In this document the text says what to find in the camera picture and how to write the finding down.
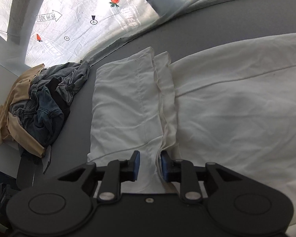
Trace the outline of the tan garment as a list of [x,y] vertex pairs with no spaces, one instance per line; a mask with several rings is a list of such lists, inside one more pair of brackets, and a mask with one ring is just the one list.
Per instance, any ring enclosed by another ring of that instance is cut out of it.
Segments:
[[44,67],[44,64],[40,64],[23,72],[11,86],[4,104],[0,106],[0,145],[4,141],[15,141],[27,152],[39,158],[44,154],[45,148],[24,129],[21,112],[14,111],[13,106],[19,105],[20,102],[28,102],[32,80]]

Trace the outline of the grey shirt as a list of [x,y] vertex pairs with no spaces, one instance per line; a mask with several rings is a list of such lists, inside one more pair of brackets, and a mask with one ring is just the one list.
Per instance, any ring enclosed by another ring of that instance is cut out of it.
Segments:
[[74,96],[80,91],[89,77],[90,66],[88,62],[55,65],[43,69],[31,82],[30,91],[38,90],[53,78],[60,82],[56,86],[56,92],[70,106]]

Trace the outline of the carrot print curtain sheet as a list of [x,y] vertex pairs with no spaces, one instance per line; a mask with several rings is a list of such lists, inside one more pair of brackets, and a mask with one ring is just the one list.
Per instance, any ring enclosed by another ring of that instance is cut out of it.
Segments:
[[0,64],[79,62],[220,1],[226,0],[0,0]]

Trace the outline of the dark denim jeans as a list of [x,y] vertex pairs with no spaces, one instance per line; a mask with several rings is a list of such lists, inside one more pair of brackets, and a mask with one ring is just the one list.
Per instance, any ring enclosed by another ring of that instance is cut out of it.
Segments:
[[56,92],[60,81],[53,78],[38,90],[29,91],[28,102],[13,110],[21,112],[21,123],[44,148],[51,146],[60,134],[70,113],[69,105]]

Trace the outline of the grey cloth piece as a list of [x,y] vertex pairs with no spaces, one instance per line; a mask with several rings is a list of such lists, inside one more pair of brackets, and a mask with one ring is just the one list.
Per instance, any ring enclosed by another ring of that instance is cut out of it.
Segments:
[[50,162],[51,162],[51,151],[52,147],[48,146],[45,150],[45,153],[41,159],[42,165],[43,165],[43,174],[46,173],[47,169],[49,168]]

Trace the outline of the white trousers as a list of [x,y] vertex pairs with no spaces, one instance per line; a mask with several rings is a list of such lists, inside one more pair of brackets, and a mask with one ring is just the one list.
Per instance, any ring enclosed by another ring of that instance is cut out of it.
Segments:
[[286,194],[296,236],[296,33],[220,45],[172,62],[146,48],[97,69],[88,161],[141,155],[127,193],[166,193],[162,150],[216,162]]

